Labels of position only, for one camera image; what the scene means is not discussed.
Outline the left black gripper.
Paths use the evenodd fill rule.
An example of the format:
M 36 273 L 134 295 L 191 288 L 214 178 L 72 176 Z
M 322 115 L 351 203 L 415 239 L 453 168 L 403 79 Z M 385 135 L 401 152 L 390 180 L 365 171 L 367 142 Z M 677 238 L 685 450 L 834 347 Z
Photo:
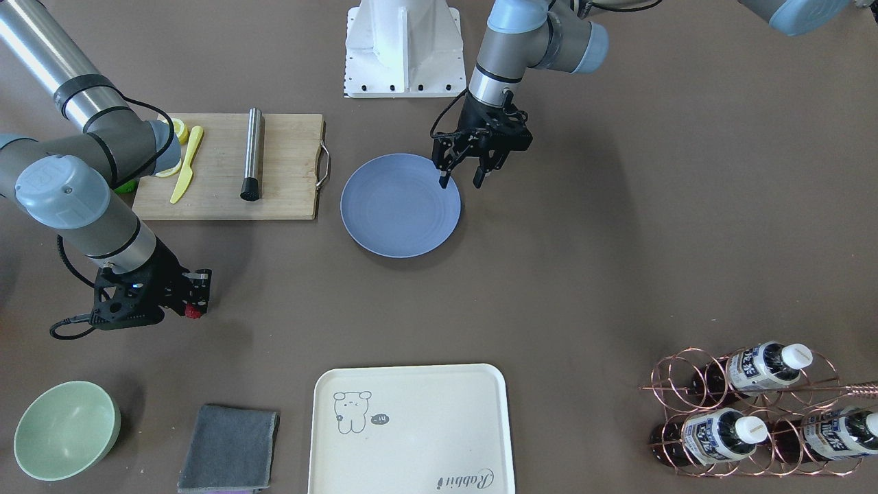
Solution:
M 459 93 L 436 118 L 431 126 L 434 140 L 431 160 L 439 169 L 439 185 L 448 187 L 451 171 L 467 157 L 477 157 L 473 186 L 480 189 L 486 172 L 501 169 L 509 153 L 529 149 L 533 135 L 526 126 L 529 116 L 513 104 L 514 93 L 503 93 L 501 106 L 494 107 L 476 100 L 471 93 Z M 458 100 L 464 98 L 458 129 L 437 132 L 436 126 Z

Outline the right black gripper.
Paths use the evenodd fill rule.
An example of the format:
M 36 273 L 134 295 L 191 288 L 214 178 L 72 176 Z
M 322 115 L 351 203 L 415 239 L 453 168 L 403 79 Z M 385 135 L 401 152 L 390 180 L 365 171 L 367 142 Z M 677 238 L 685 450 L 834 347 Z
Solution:
M 144 266 L 122 274 L 104 267 L 99 270 L 95 284 L 92 327 L 140 327 L 162 322 L 164 309 L 184 316 L 187 303 L 203 307 L 207 313 L 211 270 L 191 272 L 180 266 L 175 254 L 159 240 Z

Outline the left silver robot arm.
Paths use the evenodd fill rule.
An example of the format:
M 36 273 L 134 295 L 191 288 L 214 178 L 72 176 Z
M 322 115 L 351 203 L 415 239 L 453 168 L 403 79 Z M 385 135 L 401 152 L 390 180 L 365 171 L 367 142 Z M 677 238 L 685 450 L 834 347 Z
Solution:
M 513 103 L 528 69 L 589 74 L 602 65 L 609 38 L 590 18 L 592 10 L 640 12 L 654 7 L 655 1 L 496 1 L 473 75 L 459 94 L 463 109 L 458 127 L 431 131 L 440 187 L 451 182 L 455 166 L 475 157 L 479 166 L 473 184 L 480 188 L 511 152 L 529 149 L 527 113 Z

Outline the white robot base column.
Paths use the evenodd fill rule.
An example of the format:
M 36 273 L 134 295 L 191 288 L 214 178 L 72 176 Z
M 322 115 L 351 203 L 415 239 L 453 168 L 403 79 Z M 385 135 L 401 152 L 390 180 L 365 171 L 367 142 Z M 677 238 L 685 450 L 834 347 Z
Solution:
M 445 1 L 361 1 L 348 10 L 345 46 L 345 97 L 455 97 L 466 87 L 460 14 Z

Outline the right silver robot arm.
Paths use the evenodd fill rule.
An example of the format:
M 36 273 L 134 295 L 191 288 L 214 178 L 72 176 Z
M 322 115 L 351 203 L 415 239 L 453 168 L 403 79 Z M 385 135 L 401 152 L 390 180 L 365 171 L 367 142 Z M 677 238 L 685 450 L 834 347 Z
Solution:
M 80 132 L 53 141 L 2 135 L 2 196 L 52 228 L 92 262 L 93 305 L 54 323 L 123 329 L 162 322 L 167 310 L 198 318 L 209 307 L 211 271 L 189 271 L 115 193 L 172 168 L 181 144 L 169 116 L 144 121 L 38 1 L 3 1 L 2 41 Z

